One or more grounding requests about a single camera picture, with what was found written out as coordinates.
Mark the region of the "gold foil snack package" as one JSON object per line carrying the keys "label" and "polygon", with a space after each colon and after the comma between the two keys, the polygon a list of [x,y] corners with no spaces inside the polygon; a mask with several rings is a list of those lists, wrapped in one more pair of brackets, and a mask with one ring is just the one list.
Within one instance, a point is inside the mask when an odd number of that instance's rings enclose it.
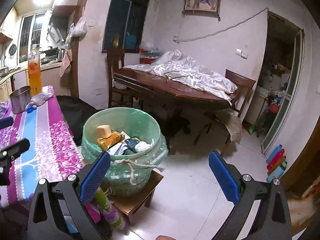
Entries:
{"label": "gold foil snack package", "polygon": [[97,143],[102,150],[109,150],[112,146],[123,141],[124,139],[125,135],[119,132],[112,132],[108,138],[97,139]]}

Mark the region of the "tan sponge block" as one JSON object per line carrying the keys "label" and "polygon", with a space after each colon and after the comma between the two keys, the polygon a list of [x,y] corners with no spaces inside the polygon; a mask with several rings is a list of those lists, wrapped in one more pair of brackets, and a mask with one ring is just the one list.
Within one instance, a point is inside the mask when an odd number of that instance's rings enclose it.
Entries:
{"label": "tan sponge block", "polygon": [[96,128],[99,138],[106,139],[112,135],[112,129],[110,125],[100,125]]}

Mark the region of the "blue cigarette box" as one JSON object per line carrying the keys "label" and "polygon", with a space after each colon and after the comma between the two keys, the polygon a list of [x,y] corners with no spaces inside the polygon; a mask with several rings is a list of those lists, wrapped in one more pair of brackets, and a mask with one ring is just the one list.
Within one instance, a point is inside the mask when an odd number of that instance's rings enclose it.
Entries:
{"label": "blue cigarette box", "polygon": [[129,150],[131,150],[133,153],[137,153],[136,146],[139,144],[138,140],[132,138],[125,139],[125,144]]}

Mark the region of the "white tissue ball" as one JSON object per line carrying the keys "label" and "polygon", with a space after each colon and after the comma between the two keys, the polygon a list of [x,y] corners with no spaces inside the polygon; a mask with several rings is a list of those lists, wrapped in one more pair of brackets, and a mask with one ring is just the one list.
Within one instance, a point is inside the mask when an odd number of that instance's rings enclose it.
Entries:
{"label": "white tissue ball", "polygon": [[153,145],[154,145],[154,142],[152,142],[151,144],[148,144],[144,141],[140,141],[138,144],[135,145],[135,150],[137,153],[143,152],[151,148]]}

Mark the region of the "blue bottle cap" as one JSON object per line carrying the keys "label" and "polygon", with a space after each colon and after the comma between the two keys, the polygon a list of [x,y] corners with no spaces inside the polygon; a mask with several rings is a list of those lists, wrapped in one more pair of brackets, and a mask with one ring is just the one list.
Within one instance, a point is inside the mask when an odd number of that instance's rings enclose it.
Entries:
{"label": "blue bottle cap", "polygon": [[33,110],[34,110],[33,107],[29,107],[29,108],[27,108],[26,112],[27,112],[27,113],[32,113]]}

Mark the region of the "small wooden stool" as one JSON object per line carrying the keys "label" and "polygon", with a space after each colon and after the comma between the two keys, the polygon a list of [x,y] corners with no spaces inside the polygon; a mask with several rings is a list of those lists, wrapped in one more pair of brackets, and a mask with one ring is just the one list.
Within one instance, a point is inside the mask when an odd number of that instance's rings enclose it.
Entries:
{"label": "small wooden stool", "polygon": [[118,197],[109,194],[108,199],[123,214],[129,225],[132,225],[133,215],[142,207],[150,207],[156,187],[162,181],[163,176],[156,171],[151,172],[146,186],[130,197]]}

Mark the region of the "black clothing pile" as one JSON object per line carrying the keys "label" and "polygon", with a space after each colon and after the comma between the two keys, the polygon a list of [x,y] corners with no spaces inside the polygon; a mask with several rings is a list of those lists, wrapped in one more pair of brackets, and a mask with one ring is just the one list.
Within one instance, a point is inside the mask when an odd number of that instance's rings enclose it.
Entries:
{"label": "black clothing pile", "polygon": [[81,146],[86,121],[99,110],[74,96],[56,96],[63,116],[71,129],[76,146]]}

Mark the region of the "electric kettle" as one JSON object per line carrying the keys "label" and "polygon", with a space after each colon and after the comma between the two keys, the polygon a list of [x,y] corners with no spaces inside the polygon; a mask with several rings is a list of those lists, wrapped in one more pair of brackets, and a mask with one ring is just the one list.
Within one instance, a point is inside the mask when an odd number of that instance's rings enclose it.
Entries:
{"label": "electric kettle", "polygon": [[66,50],[64,48],[59,49],[59,51],[57,52],[57,61],[58,62],[62,62],[63,61],[65,53],[66,53]]}

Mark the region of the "pink hanging towel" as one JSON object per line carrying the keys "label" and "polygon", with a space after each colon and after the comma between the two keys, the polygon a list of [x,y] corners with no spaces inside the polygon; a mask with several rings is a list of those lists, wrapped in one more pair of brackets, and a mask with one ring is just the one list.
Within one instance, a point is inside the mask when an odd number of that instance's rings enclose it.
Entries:
{"label": "pink hanging towel", "polygon": [[73,61],[73,53],[72,53],[72,49],[69,48],[65,50],[63,59],[61,61],[61,67],[59,72],[60,77],[63,77],[65,74],[70,73],[72,61]]}

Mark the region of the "wooden chair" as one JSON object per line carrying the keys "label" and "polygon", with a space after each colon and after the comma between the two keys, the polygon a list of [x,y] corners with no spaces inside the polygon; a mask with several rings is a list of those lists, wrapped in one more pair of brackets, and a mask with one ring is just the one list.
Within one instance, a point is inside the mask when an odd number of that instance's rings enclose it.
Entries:
{"label": "wooden chair", "polygon": [[108,108],[133,107],[133,99],[140,94],[136,87],[141,86],[137,80],[124,75],[125,50],[120,48],[107,48],[108,73]]}
{"label": "wooden chair", "polygon": [[196,145],[206,129],[208,134],[214,121],[222,124],[228,131],[228,137],[221,150],[221,155],[225,153],[232,143],[240,144],[242,139],[242,121],[240,119],[245,104],[248,102],[251,90],[255,84],[255,80],[237,74],[231,70],[226,70],[225,77],[237,86],[237,90],[231,94],[231,107],[218,111],[206,111],[204,115],[210,119],[210,122],[203,126],[198,132],[193,144]]}

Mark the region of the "right wooden chair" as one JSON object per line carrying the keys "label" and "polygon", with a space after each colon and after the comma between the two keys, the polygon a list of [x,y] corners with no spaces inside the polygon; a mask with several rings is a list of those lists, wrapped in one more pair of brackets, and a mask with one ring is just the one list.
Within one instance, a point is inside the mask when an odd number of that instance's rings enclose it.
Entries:
{"label": "right wooden chair", "polygon": [[231,107],[218,111],[206,111],[204,115],[210,119],[210,122],[203,126],[198,132],[193,144],[196,145],[206,129],[208,134],[214,121],[222,124],[228,131],[228,137],[221,150],[221,155],[225,153],[232,143],[240,144],[242,139],[242,121],[240,119],[245,104],[248,102],[251,90],[255,84],[255,80],[237,74],[231,70],[226,70],[225,77],[237,86],[237,90],[231,94]]}

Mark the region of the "dark wooden dining table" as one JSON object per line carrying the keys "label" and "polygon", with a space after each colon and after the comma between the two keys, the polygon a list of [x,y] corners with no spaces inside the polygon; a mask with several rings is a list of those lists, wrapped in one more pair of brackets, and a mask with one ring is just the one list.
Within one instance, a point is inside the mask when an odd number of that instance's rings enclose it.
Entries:
{"label": "dark wooden dining table", "polygon": [[228,109],[231,106],[227,100],[211,93],[193,89],[161,76],[130,69],[126,69],[124,75],[132,77],[134,81],[137,80],[141,84],[136,87],[140,92],[135,96],[136,98],[157,103],[161,107],[166,106],[173,111],[186,108],[213,111]]}

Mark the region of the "eyeglasses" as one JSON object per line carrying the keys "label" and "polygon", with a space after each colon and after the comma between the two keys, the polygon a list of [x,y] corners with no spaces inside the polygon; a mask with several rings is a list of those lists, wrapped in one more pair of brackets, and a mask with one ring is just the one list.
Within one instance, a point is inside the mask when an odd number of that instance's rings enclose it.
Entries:
{"label": "eyeglasses", "polygon": [[184,78],[188,78],[189,75],[183,75],[182,73],[180,73],[177,70],[173,70],[173,71],[169,71],[169,72],[164,72],[163,76],[167,79],[167,80],[178,80],[178,79],[184,79]]}

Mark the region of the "white satin cloth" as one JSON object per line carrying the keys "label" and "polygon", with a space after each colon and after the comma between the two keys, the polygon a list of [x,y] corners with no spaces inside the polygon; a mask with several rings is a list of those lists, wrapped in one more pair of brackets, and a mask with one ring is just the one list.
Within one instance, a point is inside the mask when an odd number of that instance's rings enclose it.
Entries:
{"label": "white satin cloth", "polygon": [[165,52],[151,64],[129,65],[124,68],[161,77],[164,77],[164,72],[177,70],[183,75],[189,75],[189,77],[173,81],[196,90],[211,93],[228,102],[231,102],[231,94],[237,90],[237,86],[231,80],[217,72],[211,71],[194,58],[182,54],[178,49]]}

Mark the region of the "framed wall picture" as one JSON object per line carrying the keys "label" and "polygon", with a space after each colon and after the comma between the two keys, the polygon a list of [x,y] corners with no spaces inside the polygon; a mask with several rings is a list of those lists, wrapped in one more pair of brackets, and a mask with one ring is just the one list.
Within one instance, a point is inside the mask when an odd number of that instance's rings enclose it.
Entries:
{"label": "framed wall picture", "polygon": [[182,14],[220,17],[221,0],[184,0]]}

